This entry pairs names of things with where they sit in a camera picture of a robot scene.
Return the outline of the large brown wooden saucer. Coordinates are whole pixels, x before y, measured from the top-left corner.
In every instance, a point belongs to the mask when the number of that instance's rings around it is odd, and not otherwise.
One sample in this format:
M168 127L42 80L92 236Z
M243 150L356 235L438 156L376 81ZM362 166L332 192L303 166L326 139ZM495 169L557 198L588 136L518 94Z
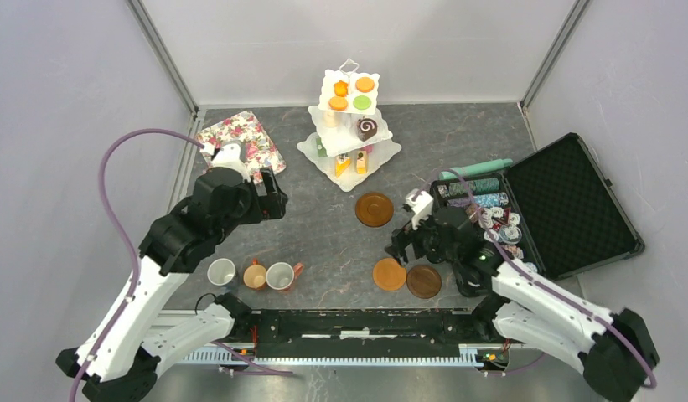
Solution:
M368 192L360 196L354 207L358 221L368 227L381 227L393 217L391 200L379 192Z

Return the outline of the white mug pink handle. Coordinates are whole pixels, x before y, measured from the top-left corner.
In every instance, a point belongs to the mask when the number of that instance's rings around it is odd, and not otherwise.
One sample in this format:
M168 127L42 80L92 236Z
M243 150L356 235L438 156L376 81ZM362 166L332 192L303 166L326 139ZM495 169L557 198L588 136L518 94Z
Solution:
M303 269L303 263L290 265L287 262L277 262L267 269L266 284L275 291L288 291L303 273Z

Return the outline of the green square cake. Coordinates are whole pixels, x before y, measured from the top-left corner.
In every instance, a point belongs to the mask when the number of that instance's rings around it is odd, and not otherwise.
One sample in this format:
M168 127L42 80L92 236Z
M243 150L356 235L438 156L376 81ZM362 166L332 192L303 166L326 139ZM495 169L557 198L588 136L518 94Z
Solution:
M315 138L315 146L317 150L318 157L327 157L328 151L323 145L322 139L320 137Z

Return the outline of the orange yellow cake piece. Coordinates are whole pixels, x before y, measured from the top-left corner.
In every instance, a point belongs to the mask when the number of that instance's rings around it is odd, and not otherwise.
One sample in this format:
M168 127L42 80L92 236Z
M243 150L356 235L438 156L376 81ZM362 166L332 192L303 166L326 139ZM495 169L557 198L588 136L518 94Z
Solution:
M358 150L355 159L355 170L358 174L366 174L368 172L369 154L365 150Z

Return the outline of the yellow cake slice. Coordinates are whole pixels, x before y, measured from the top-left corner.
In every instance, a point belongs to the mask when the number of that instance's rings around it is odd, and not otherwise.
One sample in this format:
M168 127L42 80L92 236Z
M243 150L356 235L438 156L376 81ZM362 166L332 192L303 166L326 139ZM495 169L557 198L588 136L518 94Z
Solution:
M335 158L334 174L338 178L340 177L350 166L351 158L348 153L339 154Z

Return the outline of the cream round pastry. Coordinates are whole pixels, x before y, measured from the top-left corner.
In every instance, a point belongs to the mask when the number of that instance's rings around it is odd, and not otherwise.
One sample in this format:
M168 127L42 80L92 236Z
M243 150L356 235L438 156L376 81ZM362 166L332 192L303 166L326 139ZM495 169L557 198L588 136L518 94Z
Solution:
M322 121L326 127L336 128L339 126L339 113L335 111L324 111Z

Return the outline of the chocolate swirl roll cake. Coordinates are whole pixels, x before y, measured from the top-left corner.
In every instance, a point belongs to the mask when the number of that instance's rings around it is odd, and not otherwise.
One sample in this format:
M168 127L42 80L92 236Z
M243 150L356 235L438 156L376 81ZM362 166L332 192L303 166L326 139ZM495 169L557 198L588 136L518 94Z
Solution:
M358 138L363 142L368 141L378 132L377 121L369 117L357 120L355 127Z

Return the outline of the orange round macaron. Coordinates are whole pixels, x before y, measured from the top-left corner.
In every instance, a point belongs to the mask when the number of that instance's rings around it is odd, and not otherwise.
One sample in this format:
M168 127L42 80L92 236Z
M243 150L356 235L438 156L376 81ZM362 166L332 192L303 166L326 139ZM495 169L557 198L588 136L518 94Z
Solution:
M328 107L334 111L346 111L349 102L345 96L333 96L328 100Z
M375 88L375 81L369 76L361 76L355 81L355 88L362 93L371 92Z

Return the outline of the green round macaron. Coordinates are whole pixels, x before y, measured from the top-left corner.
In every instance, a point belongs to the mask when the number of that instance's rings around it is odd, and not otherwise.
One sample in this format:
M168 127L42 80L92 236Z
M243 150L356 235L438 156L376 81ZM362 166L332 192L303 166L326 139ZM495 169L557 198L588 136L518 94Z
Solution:
M372 100L367 95L358 95L353 99L352 105L355 109L364 111L371 107Z

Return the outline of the orange star pastry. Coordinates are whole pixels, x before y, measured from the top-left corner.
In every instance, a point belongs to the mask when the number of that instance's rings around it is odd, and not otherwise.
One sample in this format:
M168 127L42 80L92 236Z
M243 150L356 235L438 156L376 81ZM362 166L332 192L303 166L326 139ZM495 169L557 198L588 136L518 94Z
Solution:
M333 85L334 89L334 94L337 97L346 97L349 93L349 83L343 80L340 80Z

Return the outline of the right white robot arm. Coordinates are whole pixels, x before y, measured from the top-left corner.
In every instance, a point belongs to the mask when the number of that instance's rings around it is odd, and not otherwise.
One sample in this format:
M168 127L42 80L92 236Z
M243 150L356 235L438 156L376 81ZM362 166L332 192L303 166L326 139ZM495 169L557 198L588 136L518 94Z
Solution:
M616 313L570 293L487 241L467 213L455 207L406 204L411 220L391 236L385 250L396 261L447 262L459 293L482 297L472 320L474 335L499 336L530 345L582 375L608 401L630 401L654 389L659 356L642 317Z

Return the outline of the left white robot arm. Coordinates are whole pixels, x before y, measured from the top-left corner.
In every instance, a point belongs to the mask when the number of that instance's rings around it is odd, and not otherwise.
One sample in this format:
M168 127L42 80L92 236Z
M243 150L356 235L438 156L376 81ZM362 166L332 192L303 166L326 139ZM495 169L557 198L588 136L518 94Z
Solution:
M140 401L168 369L207 343L251 332L251 309L236 296L217 296L202 312L149 337L147 332L200 261L234 229L280 219L287 195L271 168L260 171L264 194L251 178L214 167L192 194L156 219L133 255L132 273L95 332L78 348L62 350L58 367L89 401Z

